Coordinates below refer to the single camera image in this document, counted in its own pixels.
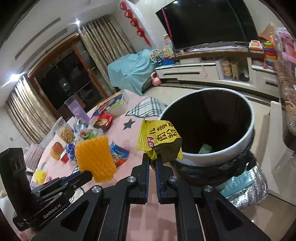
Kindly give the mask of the orange foam fruit net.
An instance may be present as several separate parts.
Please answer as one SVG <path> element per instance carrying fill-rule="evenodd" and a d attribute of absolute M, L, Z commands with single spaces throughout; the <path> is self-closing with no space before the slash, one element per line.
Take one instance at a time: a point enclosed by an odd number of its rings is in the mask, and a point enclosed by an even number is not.
<path fill-rule="evenodd" d="M 80 171 L 90 171 L 95 182 L 111 181 L 116 165 L 111 155 L 108 137 L 100 136 L 75 145 L 75 157 Z"/>

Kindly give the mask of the beige curtain left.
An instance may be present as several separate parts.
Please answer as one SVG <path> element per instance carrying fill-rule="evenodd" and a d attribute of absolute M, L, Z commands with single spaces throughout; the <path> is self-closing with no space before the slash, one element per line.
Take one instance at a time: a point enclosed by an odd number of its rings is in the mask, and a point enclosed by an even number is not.
<path fill-rule="evenodd" d="M 52 129 L 56 118 L 38 96 L 24 74 L 6 100 L 6 110 L 29 142 L 39 144 Z"/>

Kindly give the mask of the pink plastic storage boxes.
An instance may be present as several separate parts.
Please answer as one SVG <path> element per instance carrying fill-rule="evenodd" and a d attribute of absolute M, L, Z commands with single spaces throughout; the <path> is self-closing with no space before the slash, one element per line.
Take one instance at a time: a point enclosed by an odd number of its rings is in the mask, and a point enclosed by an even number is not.
<path fill-rule="evenodd" d="M 280 43 L 279 53 L 283 60 L 295 65 L 295 39 L 285 27 L 276 30 Z"/>

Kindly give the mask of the purple tall box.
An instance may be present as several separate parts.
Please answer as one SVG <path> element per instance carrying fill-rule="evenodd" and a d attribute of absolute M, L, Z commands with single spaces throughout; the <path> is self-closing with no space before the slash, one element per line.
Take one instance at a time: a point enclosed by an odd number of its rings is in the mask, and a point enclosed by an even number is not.
<path fill-rule="evenodd" d="M 67 99 L 64 104 L 71 111 L 71 113 L 80 121 L 89 124 L 90 117 L 87 115 L 83 107 L 79 104 L 75 95 L 72 95 Z"/>

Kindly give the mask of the colourful book box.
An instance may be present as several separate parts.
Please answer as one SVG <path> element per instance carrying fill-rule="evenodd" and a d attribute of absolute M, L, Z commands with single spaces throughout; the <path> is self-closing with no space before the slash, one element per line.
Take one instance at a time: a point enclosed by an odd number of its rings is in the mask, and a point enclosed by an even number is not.
<path fill-rule="evenodd" d="M 127 91 L 121 90 L 100 103 L 92 114 L 92 118 L 99 116 L 101 113 L 111 114 L 114 118 L 119 117 L 127 112 L 128 102 L 129 97 Z"/>

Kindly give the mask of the white round trash bin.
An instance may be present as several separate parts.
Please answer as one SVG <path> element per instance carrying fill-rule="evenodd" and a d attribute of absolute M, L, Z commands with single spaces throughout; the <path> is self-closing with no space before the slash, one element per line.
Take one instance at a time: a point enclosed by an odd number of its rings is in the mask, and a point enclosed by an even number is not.
<path fill-rule="evenodd" d="M 223 164 L 249 148 L 254 133 L 254 110 L 249 100 L 227 88 L 204 88 L 188 93 L 159 116 L 182 138 L 183 158 L 198 167 Z"/>

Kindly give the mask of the large black television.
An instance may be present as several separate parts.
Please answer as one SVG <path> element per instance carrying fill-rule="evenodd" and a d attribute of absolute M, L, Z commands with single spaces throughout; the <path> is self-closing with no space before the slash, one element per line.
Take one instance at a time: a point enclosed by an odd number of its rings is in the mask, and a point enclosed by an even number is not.
<path fill-rule="evenodd" d="M 245 44 L 258 33 L 244 1 L 173 1 L 156 12 L 177 50 L 205 44 Z"/>

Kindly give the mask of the red snack packet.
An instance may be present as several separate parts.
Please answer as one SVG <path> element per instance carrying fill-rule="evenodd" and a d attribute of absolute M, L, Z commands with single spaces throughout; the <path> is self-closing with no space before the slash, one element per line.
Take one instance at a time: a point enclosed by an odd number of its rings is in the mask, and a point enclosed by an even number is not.
<path fill-rule="evenodd" d="M 97 129 L 102 129 L 103 132 L 106 132 L 111 127 L 112 121 L 113 116 L 109 113 L 103 112 L 98 116 L 93 127 Z"/>

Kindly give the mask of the wooden sliding door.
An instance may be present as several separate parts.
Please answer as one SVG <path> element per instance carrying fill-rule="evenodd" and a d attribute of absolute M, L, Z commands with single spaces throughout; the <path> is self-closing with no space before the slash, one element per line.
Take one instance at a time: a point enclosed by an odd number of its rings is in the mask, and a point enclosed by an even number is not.
<path fill-rule="evenodd" d="M 72 96 L 85 111 L 111 96 L 107 82 L 78 34 L 47 52 L 28 77 L 55 118 L 72 117 L 65 105 Z"/>

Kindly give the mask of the blue wrapper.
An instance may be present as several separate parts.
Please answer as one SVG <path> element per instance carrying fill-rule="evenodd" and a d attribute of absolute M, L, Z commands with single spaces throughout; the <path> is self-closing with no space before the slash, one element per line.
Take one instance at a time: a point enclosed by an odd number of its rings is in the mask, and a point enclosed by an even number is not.
<path fill-rule="evenodd" d="M 71 161 L 76 161 L 75 157 L 75 145 L 73 143 L 67 144 L 66 147 L 67 156 Z"/>

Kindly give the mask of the beige curtain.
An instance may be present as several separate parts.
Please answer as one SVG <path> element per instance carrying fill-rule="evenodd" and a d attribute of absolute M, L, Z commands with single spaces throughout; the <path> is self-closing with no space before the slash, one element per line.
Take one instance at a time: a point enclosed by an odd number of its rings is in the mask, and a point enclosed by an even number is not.
<path fill-rule="evenodd" d="M 105 15 L 77 27 L 82 42 L 111 90 L 107 66 L 135 50 L 113 16 Z"/>
<path fill-rule="evenodd" d="M 38 96 L 24 74 L 6 100 L 6 110 L 29 142 L 39 144 L 52 129 L 56 118 Z"/>

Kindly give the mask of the pink kettlebell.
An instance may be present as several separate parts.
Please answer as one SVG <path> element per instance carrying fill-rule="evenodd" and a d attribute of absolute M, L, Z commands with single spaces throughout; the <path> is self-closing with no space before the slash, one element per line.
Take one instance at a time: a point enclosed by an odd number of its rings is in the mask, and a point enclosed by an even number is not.
<path fill-rule="evenodd" d="M 151 80 L 153 86 L 159 86 L 162 83 L 156 72 L 151 74 Z"/>

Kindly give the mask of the yellow snack wrapper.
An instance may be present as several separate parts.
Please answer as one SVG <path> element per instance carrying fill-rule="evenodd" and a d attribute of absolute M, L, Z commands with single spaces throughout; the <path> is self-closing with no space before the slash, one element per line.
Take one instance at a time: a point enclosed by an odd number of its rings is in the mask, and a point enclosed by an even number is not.
<path fill-rule="evenodd" d="M 152 161 L 160 155 L 163 162 L 182 159 L 182 138 L 167 120 L 143 120 L 140 126 L 137 150 L 144 151 Z"/>

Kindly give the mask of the white tv cabinet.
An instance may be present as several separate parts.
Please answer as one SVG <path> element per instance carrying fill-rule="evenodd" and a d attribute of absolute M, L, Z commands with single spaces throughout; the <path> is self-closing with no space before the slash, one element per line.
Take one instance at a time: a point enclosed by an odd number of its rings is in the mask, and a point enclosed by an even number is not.
<path fill-rule="evenodd" d="M 161 79 L 222 85 L 262 93 L 278 98 L 278 77 L 268 68 L 255 65 L 250 57 L 242 61 L 193 58 L 156 68 Z"/>

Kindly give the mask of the clear jar of snacks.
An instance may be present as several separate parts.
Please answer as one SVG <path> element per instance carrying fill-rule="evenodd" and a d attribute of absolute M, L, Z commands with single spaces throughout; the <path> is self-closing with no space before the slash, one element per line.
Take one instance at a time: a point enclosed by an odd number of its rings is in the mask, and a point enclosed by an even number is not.
<path fill-rule="evenodd" d="M 67 144 L 75 140 L 74 130 L 67 123 L 58 124 L 55 133 Z"/>

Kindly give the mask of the marble side counter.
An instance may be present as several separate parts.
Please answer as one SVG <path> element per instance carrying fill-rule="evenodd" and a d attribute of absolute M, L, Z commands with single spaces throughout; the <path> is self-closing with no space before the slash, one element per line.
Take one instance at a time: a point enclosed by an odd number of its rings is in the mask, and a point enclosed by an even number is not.
<path fill-rule="evenodd" d="M 295 151 L 295 77 L 290 77 L 286 67 L 279 60 L 273 62 L 273 69 L 278 77 L 278 90 L 280 93 L 283 141 L 285 145 Z"/>

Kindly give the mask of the ferris wheel toy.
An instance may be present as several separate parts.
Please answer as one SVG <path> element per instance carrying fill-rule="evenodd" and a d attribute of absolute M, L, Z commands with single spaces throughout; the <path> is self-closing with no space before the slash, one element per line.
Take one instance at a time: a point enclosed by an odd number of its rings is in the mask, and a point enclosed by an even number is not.
<path fill-rule="evenodd" d="M 160 49 L 154 49 L 149 54 L 150 60 L 158 66 L 163 64 L 164 54 Z"/>

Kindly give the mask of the yellow small toy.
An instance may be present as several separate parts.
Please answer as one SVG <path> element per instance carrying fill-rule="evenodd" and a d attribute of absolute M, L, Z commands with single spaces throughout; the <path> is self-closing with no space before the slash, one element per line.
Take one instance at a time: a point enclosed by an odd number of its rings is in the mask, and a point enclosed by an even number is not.
<path fill-rule="evenodd" d="M 37 169 L 34 172 L 34 178 L 38 184 L 43 184 L 47 178 L 47 173 L 41 169 Z"/>

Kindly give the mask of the red yellow apple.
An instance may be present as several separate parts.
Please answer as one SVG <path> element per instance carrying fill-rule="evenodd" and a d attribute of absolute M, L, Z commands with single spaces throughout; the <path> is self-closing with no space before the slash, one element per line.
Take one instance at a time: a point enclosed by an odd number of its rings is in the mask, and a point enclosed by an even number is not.
<path fill-rule="evenodd" d="M 59 160 L 61 158 L 61 154 L 63 153 L 64 148 L 59 142 L 55 142 L 50 149 L 50 155 L 55 160 Z"/>

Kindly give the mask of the black trash bag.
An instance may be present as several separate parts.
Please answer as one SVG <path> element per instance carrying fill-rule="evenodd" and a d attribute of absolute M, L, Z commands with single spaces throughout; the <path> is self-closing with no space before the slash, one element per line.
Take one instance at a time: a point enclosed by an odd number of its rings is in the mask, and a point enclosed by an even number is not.
<path fill-rule="evenodd" d="M 255 131 L 252 132 L 251 141 L 247 147 L 235 158 L 215 166 L 198 167 L 171 161 L 173 170 L 192 186 L 203 187 L 210 185 L 216 187 L 232 177 L 240 176 L 244 171 L 249 171 L 256 166 L 257 160 L 251 152 Z"/>

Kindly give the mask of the orange blue snack packet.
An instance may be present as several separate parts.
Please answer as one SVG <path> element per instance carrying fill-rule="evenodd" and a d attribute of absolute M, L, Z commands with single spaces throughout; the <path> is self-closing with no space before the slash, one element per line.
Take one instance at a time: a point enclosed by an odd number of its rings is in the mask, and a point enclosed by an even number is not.
<path fill-rule="evenodd" d="M 116 145 L 114 142 L 110 144 L 109 148 L 116 167 L 122 165 L 130 155 L 128 150 Z"/>

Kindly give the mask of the beige curtain right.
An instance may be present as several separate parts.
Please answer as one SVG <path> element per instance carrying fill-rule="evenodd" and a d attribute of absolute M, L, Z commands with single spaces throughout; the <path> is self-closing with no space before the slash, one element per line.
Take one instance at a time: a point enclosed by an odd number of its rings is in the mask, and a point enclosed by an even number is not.
<path fill-rule="evenodd" d="M 107 66 L 135 50 L 113 16 L 105 15 L 77 27 L 82 42 L 111 90 Z"/>

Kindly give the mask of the silver foil insulated bag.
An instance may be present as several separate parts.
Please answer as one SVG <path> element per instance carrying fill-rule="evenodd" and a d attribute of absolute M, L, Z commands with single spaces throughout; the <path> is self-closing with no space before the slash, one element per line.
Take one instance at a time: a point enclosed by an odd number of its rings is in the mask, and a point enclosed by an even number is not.
<path fill-rule="evenodd" d="M 239 210 L 258 204 L 268 195 L 267 180 L 258 163 L 215 189 Z"/>

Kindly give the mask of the pink table cloth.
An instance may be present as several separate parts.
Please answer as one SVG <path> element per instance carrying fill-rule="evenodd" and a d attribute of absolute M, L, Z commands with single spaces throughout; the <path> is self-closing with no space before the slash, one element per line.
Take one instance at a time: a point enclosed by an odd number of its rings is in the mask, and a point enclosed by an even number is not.
<path fill-rule="evenodd" d="M 110 143 L 128 150 L 128 159 L 118 167 L 114 178 L 102 183 L 102 187 L 115 185 L 129 176 L 134 166 L 142 163 L 143 152 L 137 150 L 137 139 L 142 119 L 134 115 L 122 114 L 116 117 L 110 129 L 105 133 Z M 76 162 L 63 163 L 53 159 L 50 149 L 62 139 L 55 136 L 44 150 L 37 168 L 46 172 L 52 179 L 69 176 Z M 129 212 L 127 240 L 177 240 L 175 208 L 172 204 L 160 205 L 157 199 L 156 178 L 153 170 L 149 172 L 149 198 L 146 205 L 132 204 Z"/>

